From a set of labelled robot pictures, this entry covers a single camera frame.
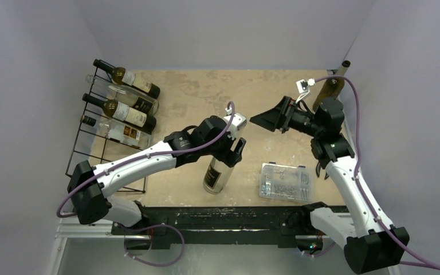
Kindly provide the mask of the clear glass black-label bottle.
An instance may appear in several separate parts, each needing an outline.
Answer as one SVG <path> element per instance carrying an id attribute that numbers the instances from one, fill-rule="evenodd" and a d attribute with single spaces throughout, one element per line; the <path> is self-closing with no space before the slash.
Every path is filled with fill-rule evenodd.
<path id="1" fill-rule="evenodd" d="M 107 93 L 110 98 L 148 115 L 154 116 L 159 109 L 159 103 L 156 99 L 128 86 L 114 84 L 91 74 L 85 77 L 85 81 L 93 85 L 94 91 Z"/>

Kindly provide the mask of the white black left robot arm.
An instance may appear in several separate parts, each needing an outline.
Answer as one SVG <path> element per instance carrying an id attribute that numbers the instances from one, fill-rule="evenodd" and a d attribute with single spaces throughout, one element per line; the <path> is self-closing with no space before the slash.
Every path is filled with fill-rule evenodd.
<path id="1" fill-rule="evenodd" d="M 121 188 L 157 172 L 195 163 L 212 156 L 228 167 L 242 159 L 246 144 L 240 131 L 247 119 L 239 113 L 224 118 L 210 116 L 192 131 L 184 129 L 128 157 L 92 166 L 87 160 L 74 168 L 68 184 L 68 199 L 82 225 L 101 219 L 118 222 L 133 234 L 146 231 L 148 219 L 138 203 L 114 198 Z"/>

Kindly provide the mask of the dark open-neck wine bottle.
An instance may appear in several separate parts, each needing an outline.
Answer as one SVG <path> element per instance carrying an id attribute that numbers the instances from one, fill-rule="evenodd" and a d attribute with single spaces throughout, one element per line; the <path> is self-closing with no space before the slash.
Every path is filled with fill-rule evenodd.
<path id="1" fill-rule="evenodd" d="M 115 99 L 101 100 L 85 93 L 82 96 L 82 100 L 101 108 L 106 116 L 136 126 L 143 132 L 152 133 L 156 127 L 156 119 L 153 116 L 138 111 Z"/>

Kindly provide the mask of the clear square bottle gold cap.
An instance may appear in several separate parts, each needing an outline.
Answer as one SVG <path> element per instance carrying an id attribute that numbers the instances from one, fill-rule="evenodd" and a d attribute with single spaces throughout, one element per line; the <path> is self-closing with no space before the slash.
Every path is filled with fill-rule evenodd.
<path id="1" fill-rule="evenodd" d="M 150 134 L 114 119 L 97 120 L 83 115 L 80 122 L 94 128 L 99 136 L 139 150 L 150 145 Z"/>

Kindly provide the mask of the dark green labelled wine bottle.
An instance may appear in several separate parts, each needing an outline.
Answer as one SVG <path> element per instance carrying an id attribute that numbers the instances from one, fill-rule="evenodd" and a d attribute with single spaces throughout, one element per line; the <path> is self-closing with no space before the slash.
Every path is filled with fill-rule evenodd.
<path id="1" fill-rule="evenodd" d="M 158 99 L 160 96 L 161 90 L 157 85 L 147 81 L 131 70 L 119 66 L 112 66 L 109 63 L 98 59 L 93 61 L 93 65 L 109 74 L 112 82 L 115 84 L 132 87 L 149 95 L 153 99 Z"/>

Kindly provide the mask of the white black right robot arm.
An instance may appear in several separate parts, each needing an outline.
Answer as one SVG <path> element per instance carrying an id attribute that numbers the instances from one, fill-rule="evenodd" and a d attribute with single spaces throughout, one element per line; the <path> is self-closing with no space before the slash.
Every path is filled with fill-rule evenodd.
<path id="1" fill-rule="evenodd" d="M 271 132 L 295 129 L 312 137 L 313 156 L 340 191 L 352 221 L 339 218 L 328 207 L 318 207 L 300 215 L 298 224 L 306 233 L 317 229 L 329 236 L 343 249 L 351 270 L 363 274 L 400 264 L 401 245 L 407 245 L 410 237 L 404 227 L 394 226 L 356 171 L 358 159 L 341 134 L 344 118 L 339 100 L 323 99 L 312 113 L 302 111 L 285 96 L 274 108 L 249 121 Z"/>

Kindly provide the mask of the tall clear glass bottle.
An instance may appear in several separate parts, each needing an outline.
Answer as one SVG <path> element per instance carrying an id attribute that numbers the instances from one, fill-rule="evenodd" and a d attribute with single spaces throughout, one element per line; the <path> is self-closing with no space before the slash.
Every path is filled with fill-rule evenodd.
<path id="1" fill-rule="evenodd" d="M 211 194 L 219 194 L 227 185 L 234 168 L 212 158 L 203 179 L 203 188 Z"/>

